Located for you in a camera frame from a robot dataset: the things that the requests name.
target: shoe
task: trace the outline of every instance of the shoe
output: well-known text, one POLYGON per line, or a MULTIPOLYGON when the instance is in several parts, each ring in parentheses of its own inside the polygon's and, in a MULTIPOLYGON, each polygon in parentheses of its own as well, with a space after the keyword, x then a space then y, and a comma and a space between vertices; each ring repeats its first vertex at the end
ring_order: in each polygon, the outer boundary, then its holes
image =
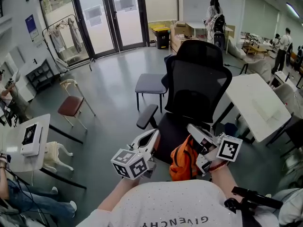
POLYGON ((75 210, 75 212, 77 211, 77 205, 74 201, 70 201, 70 204, 72 206, 72 208, 75 210))
POLYGON ((56 193, 56 194, 59 193, 58 188, 56 188, 56 187, 53 187, 52 190, 51 190, 51 192, 56 193))

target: white table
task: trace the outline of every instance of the white table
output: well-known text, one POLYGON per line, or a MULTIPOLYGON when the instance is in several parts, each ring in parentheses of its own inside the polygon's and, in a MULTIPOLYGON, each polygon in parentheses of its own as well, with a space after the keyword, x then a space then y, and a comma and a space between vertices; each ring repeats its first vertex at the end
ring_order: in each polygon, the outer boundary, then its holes
POLYGON ((80 187, 83 189, 86 189, 85 186, 80 185, 78 183, 72 182, 62 176, 59 176, 43 167, 43 160, 44 160, 44 154, 45 154, 45 147, 47 143, 47 136, 48 136, 48 130, 52 129, 55 132, 71 139, 76 142, 82 143, 82 141, 62 132, 61 130, 55 128, 50 124, 50 114, 45 114, 36 118, 33 118, 31 120, 28 120, 20 125, 18 125, 15 128, 11 128, 5 138, 5 143, 3 144, 3 152, 11 156, 11 162, 9 164, 9 167, 12 172, 31 172, 35 170, 40 170, 44 172, 45 174, 48 174, 49 176, 52 176, 55 179, 58 179, 62 182, 68 183, 70 185, 80 187), (37 156, 31 156, 31 157, 25 157, 20 153, 25 128, 31 124, 34 124, 36 122, 40 122, 42 124, 42 131, 40 136, 40 148, 39 153, 37 156))
MULTIPOLYGON (((188 26, 192 27, 194 29, 194 36, 196 37, 196 29, 205 29, 206 30, 206 27, 205 27, 205 24, 203 22, 186 22, 188 26)), ((230 31, 233 31, 232 29, 226 27, 225 28, 225 32, 226 33, 226 36, 227 36, 227 43, 226 43, 226 54, 227 54, 227 50, 228 50, 228 38, 229 38, 229 32, 230 31)))
POLYGON ((297 91, 298 88, 295 86, 294 83, 292 83, 290 78, 288 78, 287 81, 285 82, 286 78, 287 78, 287 75, 285 75, 282 71, 277 71, 275 73, 275 79, 277 79, 279 83, 281 83, 281 84, 287 83, 288 85, 291 86, 291 88, 293 89, 294 92, 297 91))
POLYGON ((214 123, 221 122, 228 112, 235 106, 244 118, 250 132, 257 142, 263 141, 280 127, 282 127, 291 117, 290 113, 259 74, 243 75, 232 78, 232 82, 226 90, 231 103, 214 123), (277 112, 269 120, 265 121, 253 106, 252 100, 259 95, 268 99, 268 103, 277 106, 277 112))

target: door frame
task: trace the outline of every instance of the door frame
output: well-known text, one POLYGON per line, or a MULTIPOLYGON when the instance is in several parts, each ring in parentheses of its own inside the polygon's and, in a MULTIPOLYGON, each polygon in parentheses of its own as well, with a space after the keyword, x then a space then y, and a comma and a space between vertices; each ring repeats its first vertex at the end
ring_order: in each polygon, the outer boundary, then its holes
POLYGON ((90 50, 91 56, 96 59, 99 57, 107 56, 110 54, 114 54, 117 52, 122 52, 134 48, 150 46, 149 43, 149 34, 148 34, 148 24, 147 24, 147 15, 146 15, 146 5, 145 0, 137 0, 138 1, 138 9, 139 9, 139 16, 140 16, 140 25, 141 25, 141 33, 142 33, 142 42, 136 44, 130 44, 123 46, 122 38, 119 30, 119 24, 116 17, 115 7, 114 7, 114 0, 103 0, 104 10, 107 16, 107 24, 109 27, 109 31, 112 38, 112 43, 114 48, 109 51, 95 53, 93 45, 91 43, 91 39, 89 37, 89 32, 86 27, 84 15, 81 9, 80 0, 74 0, 74 7, 79 18, 79 23, 81 24, 81 28, 83 30, 83 34, 86 37, 85 43, 87 43, 87 47, 90 50))

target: wristband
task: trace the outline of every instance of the wristband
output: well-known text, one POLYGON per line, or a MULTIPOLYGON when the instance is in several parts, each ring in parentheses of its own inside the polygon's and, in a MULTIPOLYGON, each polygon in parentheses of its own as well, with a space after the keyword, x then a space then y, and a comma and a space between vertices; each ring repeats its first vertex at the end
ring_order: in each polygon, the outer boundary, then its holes
POLYGON ((214 172, 214 171, 216 171, 216 170, 219 170, 220 168, 222 168, 222 167, 225 166, 226 164, 227 164, 227 161, 225 160, 225 161, 221 162, 220 164, 218 164, 218 165, 216 165, 216 166, 213 166, 213 167, 209 168, 209 172, 212 173, 212 172, 214 172))

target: glass door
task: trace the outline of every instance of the glass door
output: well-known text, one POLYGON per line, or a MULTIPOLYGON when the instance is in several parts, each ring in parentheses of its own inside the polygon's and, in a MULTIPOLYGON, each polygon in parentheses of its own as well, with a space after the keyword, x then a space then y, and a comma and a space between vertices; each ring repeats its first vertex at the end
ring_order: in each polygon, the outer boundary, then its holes
POLYGON ((146 46, 141 0, 75 2, 79 4, 79 17, 95 58, 146 46))

